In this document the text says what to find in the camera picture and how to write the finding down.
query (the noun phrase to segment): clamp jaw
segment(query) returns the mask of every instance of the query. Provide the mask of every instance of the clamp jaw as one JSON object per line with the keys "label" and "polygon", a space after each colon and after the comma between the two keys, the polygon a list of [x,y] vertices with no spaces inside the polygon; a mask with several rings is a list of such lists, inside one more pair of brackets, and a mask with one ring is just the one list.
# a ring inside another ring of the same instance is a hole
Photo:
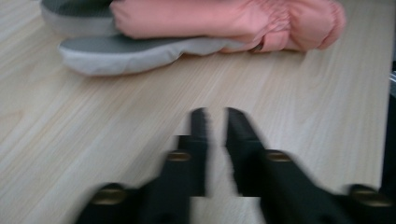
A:
{"label": "clamp jaw", "polygon": [[[226,148],[242,197],[260,198],[268,224],[390,224],[396,206],[376,190],[352,185],[347,195],[316,186],[281,150],[266,149],[245,114],[228,108]],[[97,190],[77,224],[190,223],[190,197],[205,196],[209,145],[205,113],[191,112],[191,134],[178,137],[157,178],[139,189],[108,184]]]}

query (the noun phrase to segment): wood grain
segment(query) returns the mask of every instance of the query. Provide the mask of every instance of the wood grain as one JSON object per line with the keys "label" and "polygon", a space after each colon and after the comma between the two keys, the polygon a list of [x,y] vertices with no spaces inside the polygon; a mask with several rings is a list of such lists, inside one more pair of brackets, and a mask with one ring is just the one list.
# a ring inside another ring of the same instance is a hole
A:
{"label": "wood grain", "polygon": [[0,218],[70,223],[87,192],[154,177],[188,113],[210,114],[211,198],[192,223],[262,223],[236,197],[224,107],[246,111],[270,148],[295,155],[321,186],[379,186],[389,94],[394,1],[343,0],[348,24],[329,49],[214,54],[126,77],[83,77],[62,65],[63,40],[37,1],[0,8]]}

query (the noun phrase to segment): black object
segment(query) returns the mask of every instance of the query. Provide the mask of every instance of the black object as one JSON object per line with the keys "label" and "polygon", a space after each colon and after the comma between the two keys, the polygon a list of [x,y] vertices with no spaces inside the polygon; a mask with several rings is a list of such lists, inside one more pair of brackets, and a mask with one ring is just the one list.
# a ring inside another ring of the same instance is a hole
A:
{"label": "black object", "polygon": [[[376,190],[353,185],[347,195],[317,187],[292,156],[265,149],[241,111],[228,108],[226,147],[237,191],[259,197],[267,224],[391,224],[394,203]],[[205,196],[207,129],[203,109],[191,113],[191,135],[178,138],[160,175],[140,189],[100,188],[77,224],[188,224],[190,197]]]}
{"label": "black object", "polygon": [[77,224],[188,224],[190,197],[205,196],[208,143],[204,110],[191,113],[191,135],[178,137],[160,175],[140,189],[105,185],[79,214]]}
{"label": "black object", "polygon": [[315,186],[291,155],[265,149],[240,111],[228,109],[226,147],[233,177],[242,196],[260,197],[268,224],[396,223],[396,206],[386,196],[363,185],[348,195],[333,195]]}

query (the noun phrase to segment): metal screw head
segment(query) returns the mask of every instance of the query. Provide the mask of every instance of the metal screw head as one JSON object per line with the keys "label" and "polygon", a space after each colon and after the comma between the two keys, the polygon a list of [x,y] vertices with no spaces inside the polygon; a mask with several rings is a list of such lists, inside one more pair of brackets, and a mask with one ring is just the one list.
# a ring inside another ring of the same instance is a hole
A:
{"label": "metal screw head", "polygon": [[351,195],[358,202],[372,207],[390,207],[393,205],[392,200],[368,189],[356,189]]}
{"label": "metal screw head", "polygon": [[100,205],[115,205],[122,203],[127,194],[122,189],[102,189],[93,196],[91,203]]}
{"label": "metal screw head", "polygon": [[191,155],[185,152],[172,152],[168,155],[169,161],[189,161]]}
{"label": "metal screw head", "polygon": [[270,152],[267,154],[270,161],[291,161],[291,158],[283,152]]}

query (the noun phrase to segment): wooden table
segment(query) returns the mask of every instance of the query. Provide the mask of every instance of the wooden table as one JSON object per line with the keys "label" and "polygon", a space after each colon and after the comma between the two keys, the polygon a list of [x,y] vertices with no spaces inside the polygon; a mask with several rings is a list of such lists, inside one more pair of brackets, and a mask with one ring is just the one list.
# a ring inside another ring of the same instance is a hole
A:
{"label": "wooden table", "polygon": [[0,218],[70,223],[104,182],[154,177],[189,112],[210,114],[211,198],[192,223],[261,223],[257,199],[236,197],[224,145],[225,110],[246,111],[270,148],[297,156],[321,186],[379,186],[394,1],[343,0],[348,24],[331,48],[185,56],[127,77],[83,77],[62,65],[63,40],[37,1],[0,8]]}

